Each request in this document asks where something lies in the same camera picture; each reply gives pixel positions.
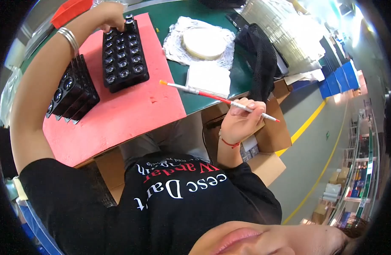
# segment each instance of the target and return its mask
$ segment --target green workbench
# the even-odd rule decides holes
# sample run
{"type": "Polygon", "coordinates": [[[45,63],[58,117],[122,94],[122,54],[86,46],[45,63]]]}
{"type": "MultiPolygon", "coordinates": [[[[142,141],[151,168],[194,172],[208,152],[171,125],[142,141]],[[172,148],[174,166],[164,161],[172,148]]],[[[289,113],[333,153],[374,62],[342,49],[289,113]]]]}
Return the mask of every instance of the green workbench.
{"type": "MultiPolygon", "coordinates": [[[[138,8],[136,10],[130,11],[129,13],[134,15],[148,13],[153,26],[159,29],[157,37],[159,38],[160,43],[163,45],[163,40],[168,34],[168,28],[170,25],[175,24],[180,16],[190,17],[192,19],[201,20],[215,26],[227,28],[236,34],[238,31],[237,28],[235,28],[234,25],[225,17],[225,15],[230,12],[234,12],[234,10],[212,10],[197,2],[196,0],[188,0],[155,4],[138,8]]],[[[23,73],[30,64],[31,60],[34,58],[35,54],[45,44],[45,42],[56,33],[56,31],[57,30],[55,29],[54,32],[48,38],[46,38],[43,43],[41,43],[41,45],[30,56],[30,58],[24,61],[21,66],[23,73]]],[[[230,70],[230,98],[249,91],[252,84],[252,72],[249,70],[245,59],[241,55],[241,52],[242,50],[235,46],[234,62],[232,69],[230,70]]],[[[170,67],[174,82],[185,85],[188,66],[183,66],[170,60],[168,60],[168,66],[170,67]]],[[[205,109],[218,102],[217,100],[186,94],[181,91],[180,96],[187,115],[205,109]]]]}

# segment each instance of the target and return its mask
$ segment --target pink foam pad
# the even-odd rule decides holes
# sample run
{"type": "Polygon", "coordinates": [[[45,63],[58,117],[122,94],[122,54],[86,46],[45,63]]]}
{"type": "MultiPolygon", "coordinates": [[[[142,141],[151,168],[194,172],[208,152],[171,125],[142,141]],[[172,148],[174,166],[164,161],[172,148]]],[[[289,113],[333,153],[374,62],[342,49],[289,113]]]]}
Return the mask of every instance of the pink foam pad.
{"type": "Polygon", "coordinates": [[[135,16],[150,79],[111,94],[103,85],[102,37],[98,31],[80,47],[100,102],[78,124],[44,120],[44,134],[56,159],[76,166],[112,146],[186,116],[176,88],[160,85],[174,82],[166,57],[148,13],[135,16]]]}

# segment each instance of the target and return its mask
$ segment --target yellow floor line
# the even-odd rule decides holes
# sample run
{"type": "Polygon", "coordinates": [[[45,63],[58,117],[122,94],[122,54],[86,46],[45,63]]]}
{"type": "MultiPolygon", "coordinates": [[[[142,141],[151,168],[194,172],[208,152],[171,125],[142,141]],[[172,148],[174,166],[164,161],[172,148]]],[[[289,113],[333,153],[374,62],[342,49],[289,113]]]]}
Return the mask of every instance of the yellow floor line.
{"type": "MultiPolygon", "coordinates": [[[[315,112],[313,112],[313,114],[309,117],[309,119],[307,119],[307,121],[305,121],[305,123],[298,129],[298,131],[296,131],[296,133],[294,135],[292,135],[292,137],[291,137],[292,144],[294,144],[294,142],[300,137],[300,135],[303,134],[303,132],[307,129],[307,127],[309,127],[309,125],[313,122],[313,120],[319,115],[319,113],[325,107],[328,100],[329,100],[329,98],[326,98],[325,100],[323,100],[323,102],[319,105],[319,107],[315,110],[315,112]]],[[[275,154],[278,155],[278,157],[279,157],[287,149],[288,148],[286,148],[284,150],[278,150],[277,152],[275,152],[275,154]]]]}
{"type": "Polygon", "coordinates": [[[344,125],[345,119],[346,119],[347,104],[348,104],[348,102],[346,103],[345,115],[343,116],[342,126],[340,127],[339,135],[337,136],[336,143],[334,144],[333,150],[331,151],[331,154],[330,154],[330,156],[329,156],[329,159],[327,160],[326,165],[325,165],[325,167],[323,168],[323,171],[321,172],[321,175],[318,177],[318,179],[316,180],[315,184],[313,185],[313,187],[312,187],[312,189],[309,191],[309,193],[306,195],[306,197],[300,202],[300,204],[298,205],[298,207],[289,215],[289,217],[287,217],[287,218],[285,219],[284,222],[282,222],[282,225],[285,225],[288,221],[290,221],[290,219],[291,219],[291,218],[297,213],[297,211],[299,211],[299,209],[303,206],[303,204],[306,202],[306,200],[308,199],[308,197],[310,196],[310,194],[315,190],[315,188],[316,188],[316,186],[318,185],[319,181],[321,180],[323,174],[325,173],[327,166],[329,166],[329,163],[330,163],[331,158],[332,158],[332,156],[333,156],[333,154],[334,154],[334,151],[336,150],[337,144],[339,143],[340,135],[342,134],[343,125],[344,125]]]}

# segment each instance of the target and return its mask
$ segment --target silver bracelet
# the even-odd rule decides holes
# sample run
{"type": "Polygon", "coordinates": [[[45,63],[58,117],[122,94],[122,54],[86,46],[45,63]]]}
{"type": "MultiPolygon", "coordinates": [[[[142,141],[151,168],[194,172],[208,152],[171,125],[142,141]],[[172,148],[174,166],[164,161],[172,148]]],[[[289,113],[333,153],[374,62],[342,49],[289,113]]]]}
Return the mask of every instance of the silver bracelet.
{"type": "Polygon", "coordinates": [[[73,35],[73,33],[71,32],[71,30],[67,29],[66,27],[61,27],[57,33],[60,33],[63,36],[65,36],[65,38],[69,41],[69,44],[72,46],[75,56],[78,56],[79,55],[79,46],[78,46],[78,43],[76,42],[76,38],[73,35]]]}

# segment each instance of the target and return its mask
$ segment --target stacked black trays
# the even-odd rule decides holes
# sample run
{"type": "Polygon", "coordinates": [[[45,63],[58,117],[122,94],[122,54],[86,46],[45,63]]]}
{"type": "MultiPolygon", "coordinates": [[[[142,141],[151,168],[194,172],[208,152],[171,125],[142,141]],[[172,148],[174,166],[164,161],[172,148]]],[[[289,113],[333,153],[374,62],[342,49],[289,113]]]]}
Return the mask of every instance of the stacked black trays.
{"type": "Polygon", "coordinates": [[[103,34],[103,84],[111,93],[147,81],[148,75],[137,21],[126,16],[125,31],[103,34]]]}
{"type": "Polygon", "coordinates": [[[57,120],[64,117],[76,124],[99,100],[84,56],[79,55],[66,68],[45,116],[54,114],[57,120]]]}

